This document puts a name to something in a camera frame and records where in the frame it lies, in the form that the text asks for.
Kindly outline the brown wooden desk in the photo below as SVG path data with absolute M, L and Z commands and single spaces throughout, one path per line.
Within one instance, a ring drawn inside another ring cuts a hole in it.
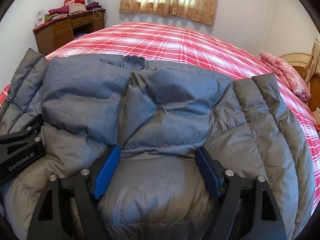
M 90 10 L 48 21 L 33 29 L 39 53 L 44 56 L 86 34 L 105 27 L 106 10 Z

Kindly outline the purple folded garment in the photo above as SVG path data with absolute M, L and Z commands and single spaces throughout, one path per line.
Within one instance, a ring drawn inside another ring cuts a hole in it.
M 99 10 L 101 9 L 102 6 L 99 4 L 99 2 L 92 2 L 88 5 L 86 5 L 86 10 L 90 11 L 90 10 Z

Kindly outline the pink beige folded garment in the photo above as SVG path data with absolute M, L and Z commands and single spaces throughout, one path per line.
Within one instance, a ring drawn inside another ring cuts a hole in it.
M 73 4 L 70 4 L 68 7 L 69 7 L 69 15 L 79 14 L 87 11 L 86 6 L 81 3 L 73 3 Z

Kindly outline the white greeting card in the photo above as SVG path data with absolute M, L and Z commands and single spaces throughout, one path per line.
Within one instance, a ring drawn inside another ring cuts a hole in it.
M 46 13 L 44 12 L 44 10 L 40 10 L 36 13 L 36 26 L 37 27 L 45 23 L 45 16 L 46 16 Z

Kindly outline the pink floral folded quilt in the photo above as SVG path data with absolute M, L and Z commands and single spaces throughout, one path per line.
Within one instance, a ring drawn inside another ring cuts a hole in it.
M 311 94 L 305 81 L 295 68 L 273 54 L 261 51 L 259 55 L 263 63 L 266 64 L 300 100 L 307 102 L 311 99 Z

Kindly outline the grey puffer jacket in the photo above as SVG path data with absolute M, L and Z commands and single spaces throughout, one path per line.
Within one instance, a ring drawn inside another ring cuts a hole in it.
M 304 133 L 273 74 L 233 78 L 121 55 L 46 59 L 29 49 L 1 106 L 1 134 L 41 114 L 46 155 L 2 189 L 18 239 L 48 177 L 89 167 L 109 145 L 119 165 L 99 210 L 117 239 L 201 239 L 215 202 L 195 163 L 203 146 L 236 175 L 266 178 L 287 239 L 311 217 L 315 179 Z

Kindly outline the red plaid bed sheet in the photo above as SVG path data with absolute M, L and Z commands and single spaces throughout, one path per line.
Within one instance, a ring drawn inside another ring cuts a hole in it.
M 186 63 L 226 74 L 234 79 L 273 73 L 287 107 L 293 112 L 310 148 L 315 171 L 314 203 L 319 202 L 319 124 L 272 64 L 231 43 L 180 27 L 148 22 L 114 25 L 87 34 L 47 55 L 47 59 L 78 54 L 137 55 L 147 60 Z

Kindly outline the magenta folded garment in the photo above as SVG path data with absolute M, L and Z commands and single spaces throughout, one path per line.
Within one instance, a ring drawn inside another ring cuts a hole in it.
M 69 13 L 69 6 L 65 5 L 63 7 L 55 8 L 55 9 L 50 9 L 48 11 L 50 15 L 53 14 L 68 14 Z

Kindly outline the green folded garment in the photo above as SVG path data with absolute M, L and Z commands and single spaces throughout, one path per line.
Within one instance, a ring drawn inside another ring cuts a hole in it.
M 52 18 L 58 16 L 58 13 L 54 13 L 54 14 L 46 14 L 44 17 L 45 22 L 51 20 Z

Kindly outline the wooden headboard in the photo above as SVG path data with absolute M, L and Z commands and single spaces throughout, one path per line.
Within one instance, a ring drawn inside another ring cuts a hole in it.
M 310 54 L 289 53 L 281 56 L 302 77 L 311 94 L 311 99 L 306 103 L 314 112 L 319 108 L 319 36 L 315 38 Z

